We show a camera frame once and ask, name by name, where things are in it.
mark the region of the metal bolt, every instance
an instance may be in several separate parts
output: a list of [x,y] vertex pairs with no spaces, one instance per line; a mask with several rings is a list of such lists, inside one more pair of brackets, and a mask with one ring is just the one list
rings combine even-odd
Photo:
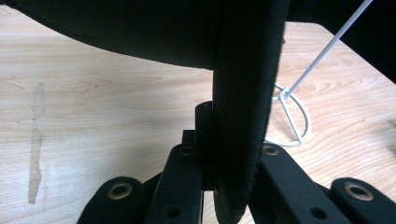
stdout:
[[193,147],[183,147],[179,150],[180,154],[183,156],[190,156],[194,154],[194,148]]
[[263,151],[265,152],[265,154],[270,156],[276,156],[277,154],[279,154],[279,151],[273,147],[264,147]]
[[346,182],[344,188],[349,195],[356,199],[362,201],[371,201],[374,198],[373,193],[370,192],[370,190],[358,184]]
[[132,186],[125,182],[115,183],[107,192],[107,196],[112,200],[119,200],[127,197],[132,192]]

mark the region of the screw hole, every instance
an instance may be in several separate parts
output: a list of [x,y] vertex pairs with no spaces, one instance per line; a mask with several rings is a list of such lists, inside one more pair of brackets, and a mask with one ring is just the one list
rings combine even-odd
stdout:
[[132,186],[128,183],[116,183],[107,192],[107,196],[112,200],[119,200],[127,197],[132,192]]
[[168,217],[169,218],[174,218],[174,217],[178,217],[180,215],[180,208],[178,207],[172,207],[168,210]]
[[371,201],[374,196],[370,190],[360,186],[358,184],[354,184],[351,182],[347,182],[344,185],[346,192],[352,197],[362,200],[362,201]]
[[264,147],[264,152],[270,156],[276,156],[279,154],[279,151],[273,147]]
[[194,148],[193,147],[183,147],[180,149],[180,154],[183,156],[190,156],[194,154]]
[[318,207],[312,207],[309,211],[311,212],[311,215],[317,219],[326,219],[327,217],[326,213]]

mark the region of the black fabric upholstery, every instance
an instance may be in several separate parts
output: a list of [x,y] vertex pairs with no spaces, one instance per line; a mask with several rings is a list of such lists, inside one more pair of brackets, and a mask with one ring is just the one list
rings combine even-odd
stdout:
[[152,61],[212,69],[218,1],[6,0],[63,35]]
[[271,107],[288,0],[229,2],[214,70],[213,109],[224,158],[215,191],[220,223],[245,212]]
[[255,181],[289,0],[6,0],[49,28],[117,53],[214,70],[220,223],[237,223]]

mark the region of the wood grain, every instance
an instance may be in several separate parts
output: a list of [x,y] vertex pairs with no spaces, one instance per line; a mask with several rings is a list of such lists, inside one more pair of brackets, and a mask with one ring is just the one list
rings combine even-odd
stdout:
[[[288,23],[277,81],[292,85],[331,38],[316,24]],[[1,6],[0,222],[75,223],[108,179],[158,174],[211,83],[211,71],[96,49]],[[296,92],[313,130],[288,152],[326,187],[356,177],[395,201],[395,93],[337,43]],[[269,135],[290,138],[288,125],[274,104]],[[204,223],[217,223],[205,198]],[[253,223],[248,211],[241,223]]]

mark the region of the white rod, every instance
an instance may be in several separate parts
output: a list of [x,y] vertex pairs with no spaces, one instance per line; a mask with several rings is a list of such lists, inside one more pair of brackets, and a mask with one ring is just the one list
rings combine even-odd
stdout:
[[365,0],[361,6],[353,13],[349,20],[344,24],[344,26],[338,31],[338,33],[332,38],[329,44],[324,48],[324,50],[319,54],[319,56],[306,68],[303,75],[294,83],[288,92],[285,94],[285,100],[301,85],[305,78],[311,73],[312,69],[320,62],[320,60],[326,55],[327,52],[332,48],[332,46],[337,42],[341,36],[349,29],[349,27],[355,22],[355,20],[361,15],[361,13],[373,2],[373,0]]
[[281,93],[279,94],[279,100],[280,100],[280,103],[281,103],[282,106],[283,106],[283,109],[284,109],[285,112],[286,112],[286,115],[288,116],[288,119],[289,119],[291,128],[292,128],[293,131],[294,131],[294,134],[296,135],[296,137],[297,137],[297,139],[298,139],[298,142],[301,144],[301,143],[303,142],[303,139],[302,139],[302,137],[301,137],[301,135],[300,135],[300,131],[299,131],[298,128],[297,128],[296,122],[294,122],[294,118],[293,118],[293,116],[292,116],[291,113],[290,113],[288,104],[286,104],[286,102],[285,102],[285,97],[284,97],[284,95],[283,95],[283,92],[281,92]]

